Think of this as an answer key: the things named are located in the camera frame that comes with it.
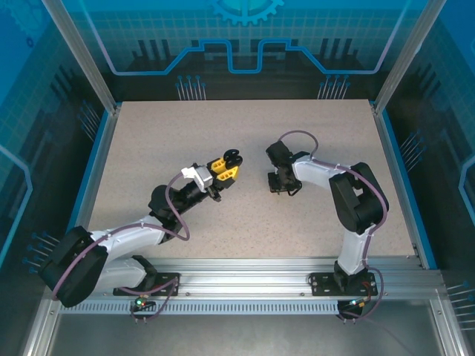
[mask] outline white robotic arm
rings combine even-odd
[[[242,161],[238,150],[228,150],[207,165],[184,168],[168,186],[154,189],[150,214],[132,224],[92,232],[82,226],[71,229],[41,264],[39,276],[66,307],[81,303],[93,291],[120,293],[119,287],[128,287],[139,292],[161,285],[155,268],[134,252],[173,237],[187,240],[189,231],[180,215],[207,197],[220,201],[220,192],[235,182]],[[179,177],[193,181],[180,190],[171,188]],[[186,237],[178,234],[183,226]]]
[[[308,182],[330,191],[330,179],[337,174],[344,174],[345,171],[335,168],[329,168],[313,161],[310,155],[297,159],[292,164],[295,178],[301,182]],[[344,229],[343,246],[338,256],[338,265],[348,275],[357,274],[364,269],[363,251],[367,242],[369,231],[368,227],[362,234],[355,231]]]
[[[348,171],[355,171],[370,182],[389,207],[376,178],[365,163],[350,168],[319,162],[307,152],[294,155],[282,141],[272,144],[266,152],[275,166],[275,172],[268,175],[272,193],[287,192],[294,196],[301,190],[302,182],[332,192],[336,213],[344,226],[344,241],[335,263],[334,278],[341,291],[345,292],[353,276],[366,273],[365,246],[371,228],[381,221],[383,215],[381,203],[371,189]]]

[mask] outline work surface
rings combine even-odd
[[[207,199],[184,215],[191,239],[138,252],[195,258],[337,256],[343,227],[329,191],[304,184],[294,197],[269,192],[267,173],[273,167],[265,150],[295,129],[318,137],[320,160],[370,165],[390,203],[370,254],[413,254],[367,100],[124,102],[89,229],[140,219],[149,213],[157,185],[167,184],[193,162],[206,164],[237,148],[244,162],[237,182],[221,193],[222,201]],[[294,153],[313,148],[313,141],[301,134],[284,142]]]

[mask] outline metal bar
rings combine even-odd
[[[475,291],[475,289],[467,289],[466,291],[459,291],[458,293],[451,293],[451,297],[454,296],[454,295],[461,295],[461,294],[469,293],[471,291]]]
[[[174,300],[352,300],[352,296],[312,296],[309,274],[333,272],[336,258],[150,259],[150,263],[158,271],[180,273]],[[421,269],[417,257],[372,257],[370,263],[384,276],[385,300],[427,300],[444,288],[440,271]],[[101,291],[91,299],[116,297]]]
[[[116,101],[109,91],[101,73],[99,72],[99,68],[97,68],[96,63],[94,63],[88,48],[82,40],[73,19],[69,16],[62,1],[42,1],[54,23],[58,27],[59,32],[68,44],[74,58],[76,58],[79,66],[88,78],[88,81],[91,83],[91,86],[99,97],[100,102],[104,105],[107,112],[114,115],[117,108]]]
[[[48,354],[53,331],[58,320],[58,310],[59,302],[53,302],[49,299],[43,299],[40,302],[23,356],[42,356]]]
[[[445,355],[468,356],[472,355],[470,346],[464,341],[451,302],[439,296],[430,301],[434,321],[439,332]]]
[[[410,239],[417,247],[419,258],[421,259],[424,268],[430,268],[429,260],[424,251],[424,246],[422,245],[421,235],[419,233],[419,229],[417,228],[416,218],[414,217],[413,209],[409,202],[409,196],[407,195],[406,189],[404,187],[402,173],[399,170],[397,163],[396,154],[394,151],[397,149],[397,147],[393,147],[389,131],[384,123],[382,113],[376,113],[376,111],[374,111],[373,114],[376,128],[379,132],[379,138],[381,139],[381,144],[386,156],[387,165],[389,166],[391,177],[394,181],[394,188],[396,189],[396,193],[398,194],[399,202],[401,204],[402,214],[407,225]]]
[[[87,228],[89,219],[92,215],[92,209],[94,202],[96,201],[97,191],[99,190],[99,182],[104,171],[105,161],[109,152],[109,148],[112,142],[112,136],[114,135],[114,129],[117,123],[117,116],[119,114],[119,108],[117,109],[115,116],[109,116],[104,127],[104,133],[99,142],[99,148],[97,149],[96,159],[91,172],[91,179],[88,182],[88,186],[85,191],[85,197],[82,203],[79,216],[76,221],[76,225],[82,225]]]
[[[410,33],[406,44],[402,48],[393,69],[391,69],[391,72],[379,91],[378,97],[375,101],[377,113],[382,113],[384,108],[386,108],[387,103],[394,94],[394,91],[397,89],[400,81],[406,73],[406,70],[409,68],[410,63],[419,51],[422,42],[425,40],[425,37],[432,28],[432,25],[436,21],[445,2],[446,0],[430,0],[425,6],[421,16]]]

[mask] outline black mounting bracket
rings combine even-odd
[[[132,291],[150,291],[158,286],[162,286],[165,283],[169,282],[170,280],[173,280],[176,278],[178,280],[178,283],[175,285],[171,284],[170,286],[165,287],[161,291],[156,291],[155,293],[151,294],[152,297],[167,297],[168,294],[170,293],[171,289],[174,288],[174,291],[171,293],[172,297],[176,297],[178,295],[178,289],[180,285],[180,274],[179,273],[157,273],[155,275],[154,282],[152,283],[151,287],[148,288],[142,288],[142,283],[139,284],[136,288],[130,288]],[[118,288],[114,288],[113,295],[118,296],[118,297],[130,297],[131,294],[127,293],[126,291],[122,291]]]
[[[347,285],[345,292],[341,291],[332,272],[311,273],[308,283],[312,287],[313,297],[367,297],[368,289],[364,287],[364,282],[369,283],[371,296],[378,295],[378,287],[373,273],[365,272],[358,274],[356,278]]]

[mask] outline metal rod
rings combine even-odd
[[[472,294],[468,295],[468,297],[466,298],[462,298],[462,299],[457,299],[457,300],[451,300],[452,303],[458,303],[458,302],[464,302],[468,300],[469,302],[473,302],[474,301],[474,296]]]
[[[413,170],[414,167],[416,167],[420,162],[422,161],[422,157],[419,157],[419,159],[417,161],[415,161],[408,169],[407,169],[407,172],[411,172]]]
[[[475,306],[475,304],[471,304],[469,306],[457,306],[455,308],[453,308],[453,310],[457,310],[457,309],[466,309],[466,308],[473,308]]]
[[[196,98],[195,100],[198,100],[198,92],[196,91],[197,84],[193,83],[193,89],[194,89],[194,97]]]
[[[332,98],[333,92],[335,91],[336,82],[338,81],[338,78],[340,78],[340,76],[337,74],[337,75],[335,76],[335,82],[334,82],[333,85],[332,85],[332,93],[330,94],[330,99]]]
[[[456,317],[466,317],[468,315],[475,315],[475,313],[462,313],[462,314],[455,314]]]
[[[191,76],[186,76],[186,78],[188,79],[188,84],[189,84],[189,88],[190,88],[190,91],[191,91],[191,100],[193,100],[193,85],[191,85]]]
[[[409,68],[410,63],[416,56],[422,42],[428,35],[433,23],[437,19],[437,16],[439,16],[440,10],[444,7],[445,2],[446,0],[430,0],[426,4],[421,16],[414,25],[406,44],[402,48],[396,63],[379,91],[378,97],[375,101],[376,113],[380,114],[383,112],[384,108],[386,108],[387,103],[394,94],[394,91],[397,89]]]
[[[200,76],[194,76],[194,78],[197,81],[197,86],[198,86],[198,92],[200,93],[200,100],[203,100],[203,97],[201,95],[201,85],[200,85]]]
[[[327,89],[327,84],[328,84],[328,81],[330,80],[331,77],[332,77],[331,75],[327,74],[327,80],[326,80],[325,85],[324,85],[324,91],[321,94],[322,99],[325,96],[325,90]]]
[[[469,287],[468,281],[467,281],[467,280],[464,280],[462,284],[458,284],[458,285],[453,286],[453,287],[448,287],[448,288],[446,288],[446,289],[447,289],[448,291],[450,291],[450,290],[452,290],[452,289],[460,288],[460,287],[468,288],[468,287]]]
[[[206,100],[206,84],[201,83],[201,87],[203,88],[203,100]]]
[[[180,81],[181,93],[183,94],[183,100],[185,100],[185,90],[183,89],[183,82],[182,82],[183,77],[178,76],[177,78]]]
[[[460,295],[460,294],[470,293],[471,291],[475,291],[475,289],[467,289],[466,291],[459,291],[458,293],[452,293],[452,294],[449,294],[449,295],[452,297],[453,295]]]
[[[414,136],[416,134],[414,132],[409,133],[409,136],[404,140],[404,142],[399,146],[399,150],[401,150],[410,140],[412,141],[414,139]]]
[[[333,96],[334,99],[338,99],[338,92],[341,91],[341,82],[336,83],[336,86],[335,95]]]
[[[320,83],[320,88],[318,89],[317,99],[320,99],[321,89],[324,87],[324,85],[325,85],[325,83],[323,83],[323,82]]]
[[[344,90],[343,90],[343,95],[341,96],[341,99],[344,99],[345,95],[347,95],[347,90],[348,90],[348,87],[350,86],[350,83],[347,83],[345,86],[344,86]]]
[[[405,151],[405,152],[402,154],[402,159],[407,158],[407,155],[410,154],[412,151],[414,151],[414,150],[418,147],[418,146],[417,146],[418,144],[419,144],[418,142],[415,143],[415,144],[413,145],[413,147],[412,147],[410,150]]]
[[[181,93],[180,93],[180,83],[176,83],[176,84],[175,84],[175,87],[177,88],[178,98],[180,98],[180,101],[182,101],[182,99],[181,99]]]
[[[343,76],[343,84],[341,84],[340,93],[338,93],[338,95],[336,96],[337,99],[340,98],[341,92],[343,91],[344,84],[347,82],[347,79],[348,79],[349,77],[350,77],[350,76],[349,76],[348,74],[345,74],[345,75]]]
[[[406,165],[410,165],[412,162],[414,162],[417,158],[419,158],[421,156],[421,154],[423,154],[425,152],[425,147],[423,149],[421,149],[415,156],[412,156],[412,158],[410,159],[407,159],[407,164]]]
[[[419,154],[421,152],[421,150],[419,150],[418,148],[416,150],[414,150],[413,153],[411,153],[409,155],[409,157],[405,157],[404,158],[404,165],[407,165],[415,156],[417,156],[417,154]]]
[[[84,109],[83,106],[81,107],[80,110],[84,114],[86,120],[93,125],[94,130],[97,131],[99,129],[99,124],[97,123],[96,119],[94,118],[94,115],[92,115],[90,111],[89,111],[89,113],[86,113],[86,110]]]
[[[37,250],[32,245],[27,246],[27,251],[35,251],[35,252],[38,252],[39,254],[42,254],[43,256],[48,257],[48,254],[44,253],[43,251]]]
[[[84,124],[81,125],[81,129],[88,135],[89,139],[94,142],[94,135],[90,132],[90,129]]]
[[[332,86],[333,86],[332,82],[328,83],[327,95],[325,96],[325,99],[328,99],[328,94],[330,93],[330,89],[332,88]]]
[[[82,101],[86,107],[88,108],[89,112],[92,114],[92,116],[94,116],[97,120],[97,123],[100,123],[101,122],[101,118],[99,117],[99,115],[97,115],[96,111],[92,110],[91,109],[91,106],[88,104],[88,102],[86,102],[85,100]]]
[[[24,257],[23,260],[22,260],[22,263],[24,265],[26,265],[27,263],[33,265],[33,266],[36,266],[36,267],[39,267],[39,264],[38,263],[34,263],[34,262],[31,262],[28,258]]]
[[[117,109],[116,101],[114,100],[112,93],[109,91],[99,68],[96,66],[96,63],[94,63],[92,55],[89,53],[89,50],[82,40],[73,19],[70,17],[62,1],[42,1],[55,25],[58,27],[59,32],[62,34],[62,37],[65,39],[66,44],[73,53],[74,58],[77,60],[89,83],[91,83],[91,86],[99,97],[100,102],[107,112],[114,115]]]
[[[399,148],[399,151],[401,152],[401,154],[403,154],[404,152],[406,152],[406,151],[409,149],[409,147],[415,145],[414,139],[415,139],[416,137],[417,137],[417,135],[414,135],[414,136],[412,137],[412,139],[411,139],[406,145],[401,146],[401,147]]]
[[[56,245],[55,245],[54,243],[50,243],[49,241],[47,241],[47,240],[41,238],[40,236],[38,236],[36,233],[33,233],[33,234],[31,235],[31,238],[34,239],[34,240],[40,240],[40,241],[42,241],[42,242],[44,242],[44,243],[47,243],[48,245],[51,245],[51,246],[53,246],[53,247],[56,247]]]
[[[183,84],[183,86],[185,87],[186,99],[190,100],[190,93],[188,91],[188,83]]]
[[[39,243],[38,247],[43,248],[46,251],[53,252],[53,250],[49,247],[46,247],[43,243]]]

